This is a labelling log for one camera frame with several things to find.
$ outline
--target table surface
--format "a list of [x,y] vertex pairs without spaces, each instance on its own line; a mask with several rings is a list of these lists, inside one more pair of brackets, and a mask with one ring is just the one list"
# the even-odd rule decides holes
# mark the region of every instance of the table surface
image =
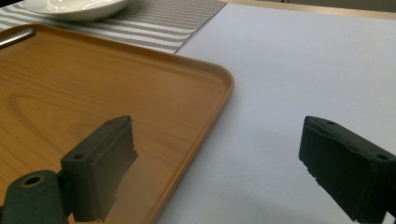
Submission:
[[235,88],[158,223],[352,223],[298,160],[303,121],[396,153],[395,39],[394,20],[227,5],[177,52]]
[[292,11],[305,11],[305,12],[316,12],[321,14],[330,15],[346,15],[354,17],[366,17],[366,18],[382,18],[382,19],[396,19],[396,13],[383,12],[383,11],[368,11],[368,10],[358,10],[350,8],[340,8],[340,7],[317,7],[299,4],[289,4],[280,2],[267,2],[267,1],[257,1],[257,0],[220,0],[226,3],[244,5],[244,6],[254,6],[254,7],[268,7]]

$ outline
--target gray striped placemat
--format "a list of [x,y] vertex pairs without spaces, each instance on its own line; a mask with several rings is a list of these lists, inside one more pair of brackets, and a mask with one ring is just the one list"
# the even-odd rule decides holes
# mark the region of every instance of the gray striped placemat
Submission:
[[131,0],[125,9],[109,19],[77,23],[56,21],[30,12],[19,2],[0,8],[0,31],[39,23],[174,53],[225,4],[218,0]]

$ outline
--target white table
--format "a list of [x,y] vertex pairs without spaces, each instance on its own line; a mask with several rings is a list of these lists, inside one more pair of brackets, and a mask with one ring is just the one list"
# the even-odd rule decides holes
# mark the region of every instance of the white table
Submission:
[[227,5],[177,54],[235,88],[158,223],[352,223],[298,159],[303,121],[396,154],[396,21]]

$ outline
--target black plastic part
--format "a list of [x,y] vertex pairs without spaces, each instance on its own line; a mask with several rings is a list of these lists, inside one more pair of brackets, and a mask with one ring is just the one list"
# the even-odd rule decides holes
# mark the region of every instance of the black plastic part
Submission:
[[1,223],[68,223],[56,174],[52,171],[37,171],[9,185]]
[[352,220],[395,216],[396,157],[386,150],[332,121],[306,117],[299,157]]
[[73,183],[67,195],[75,221],[104,220],[123,174],[136,159],[129,116],[109,120],[67,153],[60,176]]
[[73,205],[75,204],[78,192],[75,192],[74,183],[64,178],[64,171],[61,170],[56,176],[58,177],[59,188],[62,193],[64,216],[69,217],[73,212]]
[[3,219],[2,219],[2,217],[3,217],[3,210],[4,210],[4,206],[0,206],[0,224],[2,223],[1,220],[3,220]]

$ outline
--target wooden tray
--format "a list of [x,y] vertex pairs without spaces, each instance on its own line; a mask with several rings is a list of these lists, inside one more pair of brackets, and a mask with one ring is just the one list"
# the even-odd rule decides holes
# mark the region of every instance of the wooden tray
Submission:
[[224,68],[41,25],[0,49],[0,201],[108,119],[131,115],[139,158],[106,223],[152,223],[228,100]]

